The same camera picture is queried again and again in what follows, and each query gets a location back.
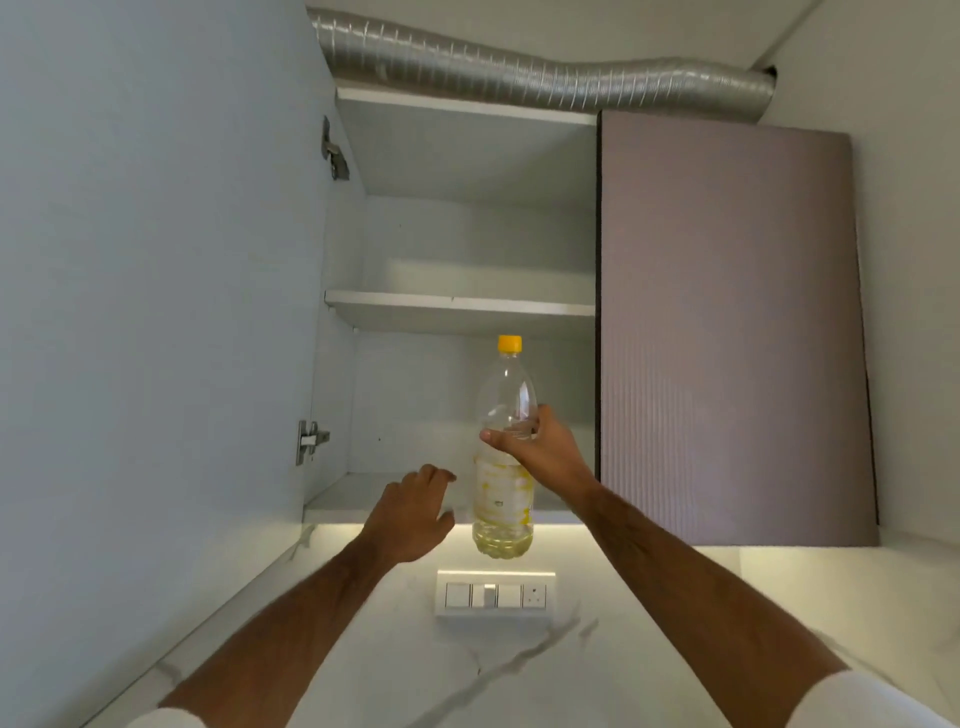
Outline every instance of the yellow bottle cap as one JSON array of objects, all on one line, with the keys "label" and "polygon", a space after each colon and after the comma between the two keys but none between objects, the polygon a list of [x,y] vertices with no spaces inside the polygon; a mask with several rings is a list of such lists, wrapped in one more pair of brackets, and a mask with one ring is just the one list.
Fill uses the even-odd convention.
[{"label": "yellow bottle cap", "polygon": [[523,351],[523,337],[500,336],[496,347],[501,353],[520,353]]}]

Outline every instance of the forearm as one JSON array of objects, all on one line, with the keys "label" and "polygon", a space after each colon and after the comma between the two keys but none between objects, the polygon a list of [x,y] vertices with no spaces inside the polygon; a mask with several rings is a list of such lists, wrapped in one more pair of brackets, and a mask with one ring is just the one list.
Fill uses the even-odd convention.
[{"label": "forearm", "polygon": [[283,728],[314,673],[390,569],[358,538],[260,612],[163,701],[207,728]]},{"label": "forearm", "polygon": [[733,728],[783,728],[844,663],[746,582],[599,484],[571,502]]}]

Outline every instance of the duct pipe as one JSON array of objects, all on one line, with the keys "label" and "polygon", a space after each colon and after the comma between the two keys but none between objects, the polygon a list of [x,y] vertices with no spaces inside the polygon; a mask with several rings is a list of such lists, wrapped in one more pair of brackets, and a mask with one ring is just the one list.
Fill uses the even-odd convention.
[{"label": "duct pipe", "polygon": [[722,63],[548,61],[352,12],[309,14],[334,72],[480,101],[590,112],[656,109],[756,122],[774,94],[771,76]]}]

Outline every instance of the cabinet shelf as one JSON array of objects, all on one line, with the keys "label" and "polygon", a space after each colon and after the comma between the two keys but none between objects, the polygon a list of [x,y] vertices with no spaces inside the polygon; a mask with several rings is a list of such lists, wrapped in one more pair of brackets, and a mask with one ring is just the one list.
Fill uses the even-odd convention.
[{"label": "cabinet shelf", "polygon": [[592,340],[596,306],[408,293],[327,291],[326,304],[364,331]]},{"label": "cabinet shelf", "polygon": [[[363,523],[384,486],[404,473],[348,473],[311,500],[303,509],[304,523]],[[443,510],[452,510],[457,523],[471,523],[473,483],[466,478],[446,489]],[[531,515],[538,523],[579,523],[566,504],[541,485],[536,486]]]},{"label": "cabinet shelf", "polygon": [[368,194],[593,210],[596,116],[340,83]]}]

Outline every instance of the purple cabinet door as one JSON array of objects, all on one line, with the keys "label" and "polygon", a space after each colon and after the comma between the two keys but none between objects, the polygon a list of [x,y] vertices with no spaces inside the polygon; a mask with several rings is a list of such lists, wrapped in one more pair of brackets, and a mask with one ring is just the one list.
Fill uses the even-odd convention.
[{"label": "purple cabinet door", "polygon": [[696,545],[874,546],[844,134],[605,111],[599,466]]}]

